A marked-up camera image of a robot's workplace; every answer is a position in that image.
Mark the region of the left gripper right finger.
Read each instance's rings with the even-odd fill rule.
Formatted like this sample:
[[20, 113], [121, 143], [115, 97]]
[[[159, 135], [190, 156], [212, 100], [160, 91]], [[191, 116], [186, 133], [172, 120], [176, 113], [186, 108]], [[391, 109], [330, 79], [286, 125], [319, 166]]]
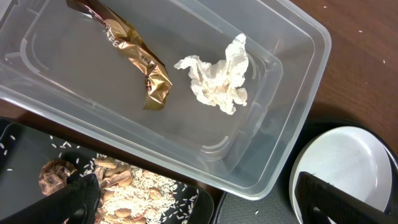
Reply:
[[397, 223], [396, 215], [385, 214], [308, 172], [299, 173], [295, 196], [303, 224]]

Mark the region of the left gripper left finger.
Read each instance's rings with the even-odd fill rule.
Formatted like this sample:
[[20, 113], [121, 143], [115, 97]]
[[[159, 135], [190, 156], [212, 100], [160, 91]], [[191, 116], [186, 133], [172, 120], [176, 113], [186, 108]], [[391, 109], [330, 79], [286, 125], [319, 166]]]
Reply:
[[1, 223], [94, 223], [100, 198], [98, 179], [88, 174]]

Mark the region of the food scraps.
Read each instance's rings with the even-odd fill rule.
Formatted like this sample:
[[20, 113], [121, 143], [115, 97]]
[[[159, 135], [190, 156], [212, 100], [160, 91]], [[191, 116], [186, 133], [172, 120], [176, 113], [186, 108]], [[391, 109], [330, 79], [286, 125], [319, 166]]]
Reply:
[[184, 204], [175, 198], [175, 180], [116, 159], [97, 156], [78, 170], [77, 164], [55, 159], [39, 174], [39, 187], [46, 196], [68, 185], [73, 174], [94, 174], [101, 188], [95, 223], [165, 223], [184, 218]]

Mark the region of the white plate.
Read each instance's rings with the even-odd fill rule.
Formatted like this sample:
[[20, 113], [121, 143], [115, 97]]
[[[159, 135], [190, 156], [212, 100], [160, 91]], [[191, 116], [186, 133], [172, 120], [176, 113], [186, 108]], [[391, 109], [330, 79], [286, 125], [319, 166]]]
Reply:
[[380, 211], [387, 208], [392, 187], [391, 163], [386, 146], [365, 129], [331, 129], [300, 151], [290, 173], [289, 195], [293, 211], [302, 223], [294, 193], [300, 172], [308, 172]]

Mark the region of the gold snack wrapper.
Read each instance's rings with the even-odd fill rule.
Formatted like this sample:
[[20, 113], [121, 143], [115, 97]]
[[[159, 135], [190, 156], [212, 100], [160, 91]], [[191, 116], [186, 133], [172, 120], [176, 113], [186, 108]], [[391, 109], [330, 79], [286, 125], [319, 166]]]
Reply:
[[113, 47], [145, 75], [144, 109], [163, 109], [172, 82], [165, 65], [146, 46], [135, 27], [99, 0], [67, 0], [66, 3], [68, 7], [98, 21]]

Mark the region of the white napkin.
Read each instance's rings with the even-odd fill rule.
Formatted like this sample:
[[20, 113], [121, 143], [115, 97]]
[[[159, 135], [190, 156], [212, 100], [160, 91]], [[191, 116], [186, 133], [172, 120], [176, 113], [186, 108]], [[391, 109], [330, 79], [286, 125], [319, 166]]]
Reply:
[[248, 93], [243, 87], [249, 65], [245, 34], [237, 35], [225, 49], [225, 59], [216, 64], [204, 62], [197, 55], [179, 60], [174, 68], [189, 69], [190, 88], [196, 99], [208, 106], [218, 106], [228, 115], [236, 105], [246, 106]]

